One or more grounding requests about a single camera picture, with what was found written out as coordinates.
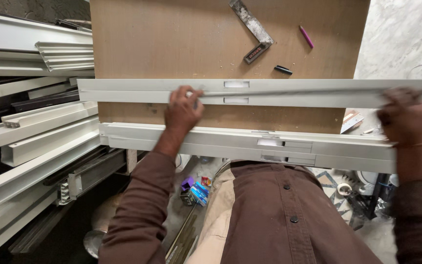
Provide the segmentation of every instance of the debris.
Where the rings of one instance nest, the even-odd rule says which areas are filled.
[[[364,132],[362,132],[363,134],[367,134],[367,133],[371,133],[372,131],[374,131],[375,130],[375,128],[371,128],[371,129],[369,129],[369,130],[366,130],[366,131],[364,131]]]

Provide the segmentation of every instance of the rectangular cutout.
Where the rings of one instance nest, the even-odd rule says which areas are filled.
[[[224,97],[224,103],[226,104],[249,104],[249,99],[248,98],[234,98],[234,97]]]
[[[271,139],[258,139],[256,142],[257,145],[261,146],[276,146],[276,147],[283,147],[284,141],[279,140],[271,140]]]
[[[250,81],[224,81],[224,88],[250,88]]]
[[[285,141],[285,147],[303,147],[303,148],[312,148],[312,143],[303,143],[303,142],[292,142],[292,141]]]
[[[288,158],[279,157],[279,156],[262,155],[261,160],[287,162]]]

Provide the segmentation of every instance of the pink pencil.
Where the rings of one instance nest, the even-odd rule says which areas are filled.
[[[305,32],[304,28],[299,25],[299,29],[302,32],[302,35],[304,35],[305,40],[307,40],[308,45],[310,46],[310,48],[314,48],[314,44],[312,43],[312,40],[310,40],[310,38],[307,35],[307,32]]]

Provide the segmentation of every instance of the metal rod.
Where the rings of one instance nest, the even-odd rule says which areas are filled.
[[[382,94],[385,90],[391,87],[381,88],[351,88],[351,89],[302,89],[302,90],[289,90],[289,91],[261,91],[252,93],[204,93],[201,97],[242,97],[242,96],[274,96],[274,95],[307,95],[307,94]]]
[[[170,255],[170,253],[172,253],[172,250],[173,250],[173,248],[175,247],[175,243],[177,243],[177,240],[179,239],[180,234],[182,233],[183,229],[185,228],[185,225],[187,225],[188,220],[190,220],[190,216],[191,216],[191,214],[193,213],[193,211],[195,210],[195,207],[196,207],[196,203],[195,203],[195,205],[193,206],[193,208],[191,208],[191,211],[190,211],[190,213],[188,214],[187,219],[185,219],[185,221],[184,221],[184,223],[183,223],[182,227],[180,228],[179,233],[177,234],[177,236],[175,237],[175,239],[174,239],[174,240],[173,240],[173,242],[172,242],[172,245],[170,246],[169,250],[167,251],[167,254],[166,254],[166,259],[168,259],[168,257],[169,257],[169,255]]]

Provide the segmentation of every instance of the plywood workbench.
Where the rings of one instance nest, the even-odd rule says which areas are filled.
[[[258,41],[228,0],[91,0],[96,78],[352,78],[368,0],[243,0],[275,43]],[[315,47],[299,32],[302,25]],[[99,102],[101,122],[163,123],[165,105]],[[206,105],[199,126],[339,133],[344,109]]]

